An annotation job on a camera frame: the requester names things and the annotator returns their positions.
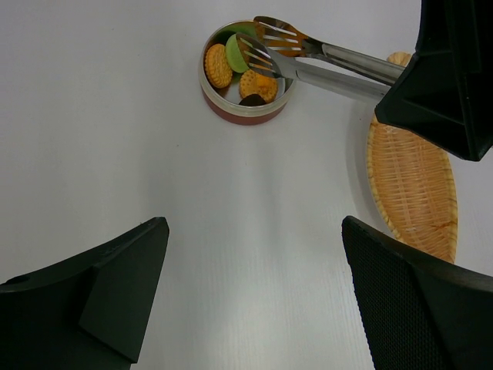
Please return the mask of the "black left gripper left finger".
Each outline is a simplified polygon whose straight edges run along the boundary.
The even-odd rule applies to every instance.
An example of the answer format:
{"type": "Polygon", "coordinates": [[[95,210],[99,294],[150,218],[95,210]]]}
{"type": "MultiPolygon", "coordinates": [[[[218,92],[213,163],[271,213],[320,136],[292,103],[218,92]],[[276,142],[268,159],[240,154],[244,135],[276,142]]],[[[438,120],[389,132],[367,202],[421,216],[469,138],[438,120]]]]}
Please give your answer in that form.
{"type": "Polygon", "coordinates": [[[1,285],[3,369],[129,369],[169,240],[165,218],[1,285]]]}

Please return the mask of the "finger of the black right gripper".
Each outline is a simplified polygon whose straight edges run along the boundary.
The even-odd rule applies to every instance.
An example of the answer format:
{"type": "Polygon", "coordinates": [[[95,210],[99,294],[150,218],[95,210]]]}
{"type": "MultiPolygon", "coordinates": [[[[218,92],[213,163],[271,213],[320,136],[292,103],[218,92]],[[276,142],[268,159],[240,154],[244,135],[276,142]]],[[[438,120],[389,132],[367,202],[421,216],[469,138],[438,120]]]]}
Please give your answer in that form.
{"type": "Polygon", "coordinates": [[[457,70],[478,71],[481,61],[492,61],[492,3],[423,1],[416,52],[450,52],[457,70]]]}
{"type": "Polygon", "coordinates": [[[458,158],[480,161],[492,148],[492,61],[464,72],[450,52],[416,52],[375,114],[458,158]]]}

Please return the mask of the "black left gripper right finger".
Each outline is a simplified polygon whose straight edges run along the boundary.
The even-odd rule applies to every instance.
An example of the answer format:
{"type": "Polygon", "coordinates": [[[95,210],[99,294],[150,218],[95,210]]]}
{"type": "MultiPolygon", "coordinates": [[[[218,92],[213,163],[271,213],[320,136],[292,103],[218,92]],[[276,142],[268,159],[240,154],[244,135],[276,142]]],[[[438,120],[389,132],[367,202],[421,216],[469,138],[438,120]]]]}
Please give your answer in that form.
{"type": "Polygon", "coordinates": [[[490,369],[492,278],[347,216],[342,238],[376,369],[490,369]]]}

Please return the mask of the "stainless steel tongs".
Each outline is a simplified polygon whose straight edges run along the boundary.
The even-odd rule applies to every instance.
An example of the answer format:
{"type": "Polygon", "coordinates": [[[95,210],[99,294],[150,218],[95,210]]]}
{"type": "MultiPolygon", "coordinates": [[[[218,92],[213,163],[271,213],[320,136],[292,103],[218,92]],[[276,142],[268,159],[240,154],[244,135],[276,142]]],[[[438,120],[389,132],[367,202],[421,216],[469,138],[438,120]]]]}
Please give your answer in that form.
{"type": "Polygon", "coordinates": [[[290,23],[258,15],[254,36],[236,35],[244,62],[261,75],[305,82],[341,96],[380,102],[404,67],[322,42],[290,23]]]}

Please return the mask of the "orange fish-shaped cookie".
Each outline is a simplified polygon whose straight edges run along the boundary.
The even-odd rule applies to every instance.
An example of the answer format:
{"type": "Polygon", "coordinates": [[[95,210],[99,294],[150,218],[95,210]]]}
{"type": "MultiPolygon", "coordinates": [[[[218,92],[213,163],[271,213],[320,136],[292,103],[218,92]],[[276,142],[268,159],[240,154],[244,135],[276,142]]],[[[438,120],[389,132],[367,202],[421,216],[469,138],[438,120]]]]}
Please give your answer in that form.
{"type": "Polygon", "coordinates": [[[278,92],[278,83],[276,79],[256,74],[254,85],[255,93],[266,103],[271,103],[276,99],[278,92]]]}

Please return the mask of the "dark chocolate leaf cookie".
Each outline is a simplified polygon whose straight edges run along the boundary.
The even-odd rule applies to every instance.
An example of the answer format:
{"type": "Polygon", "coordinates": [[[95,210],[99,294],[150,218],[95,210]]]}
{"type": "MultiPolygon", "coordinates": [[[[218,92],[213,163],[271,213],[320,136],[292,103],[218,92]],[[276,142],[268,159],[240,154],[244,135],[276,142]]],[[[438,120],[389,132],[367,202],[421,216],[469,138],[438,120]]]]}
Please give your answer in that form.
{"type": "Polygon", "coordinates": [[[250,94],[240,100],[239,105],[240,106],[248,106],[248,107],[255,107],[255,106],[264,106],[266,105],[267,102],[265,99],[259,95],[259,94],[250,94]]]}

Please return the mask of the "large round dotted biscuit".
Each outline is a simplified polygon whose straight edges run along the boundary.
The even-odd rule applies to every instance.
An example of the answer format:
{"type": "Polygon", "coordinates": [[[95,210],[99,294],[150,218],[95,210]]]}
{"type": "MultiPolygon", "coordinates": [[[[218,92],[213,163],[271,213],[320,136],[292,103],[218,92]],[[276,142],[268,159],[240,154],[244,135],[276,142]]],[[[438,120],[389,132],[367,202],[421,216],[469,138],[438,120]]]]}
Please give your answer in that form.
{"type": "Polygon", "coordinates": [[[255,82],[255,75],[259,74],[254,72],[253,70],[249,69],[247,70],[242,76],[240,77],[240,96],[241,98],[244,98],[250,94],[254,94],[254,82],[255,82]]]}

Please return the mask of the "green round cookie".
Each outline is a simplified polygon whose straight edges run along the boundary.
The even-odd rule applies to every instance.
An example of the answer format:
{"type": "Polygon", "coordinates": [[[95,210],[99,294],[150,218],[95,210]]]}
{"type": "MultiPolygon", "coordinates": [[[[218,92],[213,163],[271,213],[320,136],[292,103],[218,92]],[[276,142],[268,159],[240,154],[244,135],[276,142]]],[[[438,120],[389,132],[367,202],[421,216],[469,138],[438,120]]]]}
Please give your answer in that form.
{"type": "Polygon", "coordinates": [[[245,73],[249,66],[245,63],[236,40],[236,34],[231,35],[225,46],[226,60],[230,68],[236,73],[245,73]]]}

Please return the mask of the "small round sandwich cookie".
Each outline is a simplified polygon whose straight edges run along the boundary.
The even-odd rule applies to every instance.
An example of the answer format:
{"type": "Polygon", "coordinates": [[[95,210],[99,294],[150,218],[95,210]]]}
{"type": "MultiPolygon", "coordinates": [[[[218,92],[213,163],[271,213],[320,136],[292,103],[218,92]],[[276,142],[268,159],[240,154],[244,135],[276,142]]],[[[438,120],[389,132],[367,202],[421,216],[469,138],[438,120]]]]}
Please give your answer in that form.
{"type": "Polygon", "coordinates": [[[227,62],[225,45],[217,43],[207,49],[204,69],[206,77],[213,87],[223,89],[230,85],[233,70],[227,62]]]}

